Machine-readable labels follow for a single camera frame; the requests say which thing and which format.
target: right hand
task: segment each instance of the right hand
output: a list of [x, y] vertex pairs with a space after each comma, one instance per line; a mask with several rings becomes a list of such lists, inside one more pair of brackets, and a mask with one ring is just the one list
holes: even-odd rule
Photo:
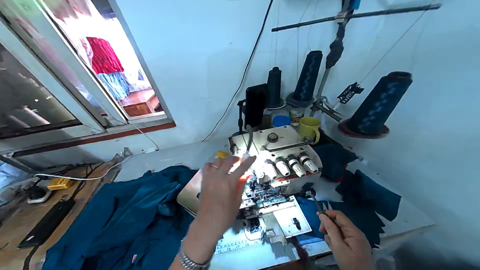
[[367, 237], [344, 213], [326, 210], [317, 212], [321, 225], [319, 231], [333, 252], [340, 270], [374, 270], [372, 248]]

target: thread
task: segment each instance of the thread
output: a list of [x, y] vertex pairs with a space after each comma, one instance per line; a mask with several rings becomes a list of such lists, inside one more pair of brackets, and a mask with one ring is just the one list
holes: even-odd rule
[[379, 134], [412, 82], [408, 72], [396, 71], [382, 77], [353, 114], [348, 128], [363, 135]]
[[267, 80], [267, 108], [276, 108], [282, 105], [280, 98], [280, 84], [282, 80], [282, 71], [278, 67], [274, 67], [268, 72]]
[[297, 87], [293, 93], [293, 99], [309, 101], [313, 98], [313, 91], [317, 82], [322, 57], [323, 54], [321, 50], [313, 50], [308, 53], [305, 63], [303, 63]]

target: wristwatch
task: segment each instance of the wristwatch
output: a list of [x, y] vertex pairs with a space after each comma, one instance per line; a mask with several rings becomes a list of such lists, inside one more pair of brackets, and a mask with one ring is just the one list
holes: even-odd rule
[[207, 262], [200, 264], [192, 261], [187, 254], [185, 254], [185, 251], [183, 251], [183, 239], [180, 244], [180, 250], [179, 250], [179, 255], [180, 255], [180, 264], [186, 269], [186, 270], [206, 270], [210, 267], [210, 259], [208, 259]]

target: wall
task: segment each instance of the wall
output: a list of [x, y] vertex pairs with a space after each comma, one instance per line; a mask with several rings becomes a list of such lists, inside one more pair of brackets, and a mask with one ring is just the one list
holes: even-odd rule
[[[116, 2], [177, 124], [147, 135], [162, 149], [201, 141], [238, 88], [269, 1]], [[381, 8], [377, 0], [365, 0], [361, 11]], [[275, 0], [243, 86], [211, 138], [226, 140], [237, 130], [237, 101], [245, 97], [246, 87], [265, 83], [273, 66], [283, 72], [283, 95], [293, 91], [307, 53], [320, 49], [326, 55], [336, 33], [333, 22], [277, 33], [272, 33], [271, 28], [331, 16], [339, 10], [340, 1]], [[349, 23], [346, 49], [338, 69], [331, 72], [332, 78], [348, 78], [350, 84], [351, 73], [366, 60], [381, 21], [376, 17]], [[339, 85], [343, 89], [347, 84]], [[38, 166], [108, 160], [123, 147], [135, 153], [152, 149], [153, 145], [143, 135], [134, 135], [23, 159]]]
[[[364, 78], [418, 21], [362, 82], [366, 90], [342, 111], [351, 115], [381, 76], [391, 71], [411, 72], [413, 84], [386, 123], [391, 133], [380, 140], [346, 138], [328, 121], [334, 139], [353, 147], [371, 168], [440, 225], [426, 235], [425, 242], [444, 254], [477, 264], [480, 128], [472, 121], [480, 112], [479, 8], [477, 0], [448, 0], [441, 9], [423, 16], [417, 12], [385, 17], [355, 80]], [[327, 96], [336, 97], [336, 87], [328, 86]], [[413, 246], [425, 252], [425, 243]]]

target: yellow mug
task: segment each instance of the yellow mug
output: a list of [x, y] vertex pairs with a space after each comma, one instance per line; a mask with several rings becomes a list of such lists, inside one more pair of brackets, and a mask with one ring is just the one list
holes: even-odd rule
[[298, 133], [300, 137], [308, 137], [311, 142], [310, 144], [317, 144], [320, 140], [320, 132], [318, 129], [320, 128], [320, 120], [314, 117], [302, 117], [300, 118], [300, 124], [298, 128]]

